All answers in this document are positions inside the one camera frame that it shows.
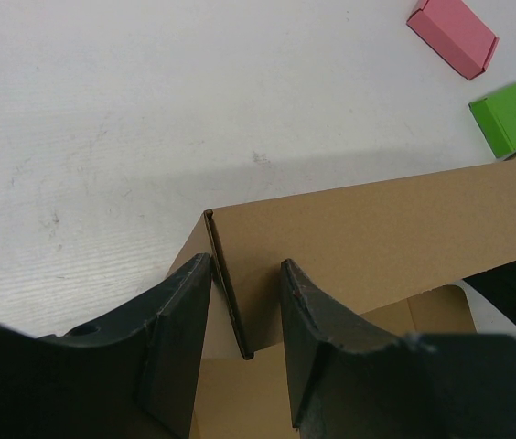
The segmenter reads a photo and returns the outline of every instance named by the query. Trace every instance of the open cardboard box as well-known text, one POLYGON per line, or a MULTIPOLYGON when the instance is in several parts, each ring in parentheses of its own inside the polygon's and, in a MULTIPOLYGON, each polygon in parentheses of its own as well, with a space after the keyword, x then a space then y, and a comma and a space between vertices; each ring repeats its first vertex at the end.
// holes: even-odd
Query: open cardboard box
POLYGON ((280 262, 394 334, 473 332, 463 291, 442 285, 516 260, 516 160, 207 211, 175 267, 196 252, 216 281, 191 437, 298 437, 280 262))

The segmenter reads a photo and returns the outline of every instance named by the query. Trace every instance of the green box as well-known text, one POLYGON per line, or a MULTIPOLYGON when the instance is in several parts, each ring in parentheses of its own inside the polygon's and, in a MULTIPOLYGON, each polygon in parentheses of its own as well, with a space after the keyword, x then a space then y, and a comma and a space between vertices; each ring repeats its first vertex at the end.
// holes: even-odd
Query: green box
POLYGON ((516 82, 469 105, 496 157, 516 151, 516 82))

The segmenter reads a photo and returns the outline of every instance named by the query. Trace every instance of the small pink box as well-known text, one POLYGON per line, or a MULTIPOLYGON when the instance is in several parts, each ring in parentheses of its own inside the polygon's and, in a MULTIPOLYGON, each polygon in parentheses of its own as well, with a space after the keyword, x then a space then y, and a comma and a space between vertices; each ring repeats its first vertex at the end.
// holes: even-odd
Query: small pink box
POLYGON ((486 71, 498 45, 461 0, 419 0, 406 24, 468 80, 486 71))

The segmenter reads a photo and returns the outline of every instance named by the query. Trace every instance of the white surface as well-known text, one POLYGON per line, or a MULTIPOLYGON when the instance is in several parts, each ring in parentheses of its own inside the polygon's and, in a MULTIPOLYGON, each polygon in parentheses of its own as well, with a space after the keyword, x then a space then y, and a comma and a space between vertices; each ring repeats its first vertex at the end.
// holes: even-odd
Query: white surface
POLYGON ((472 82, 414 0, 0 1, 0 322, 143 292, 205 208, 493 161, 467 104, 516 80, 516 2, 468 4, 472 82))

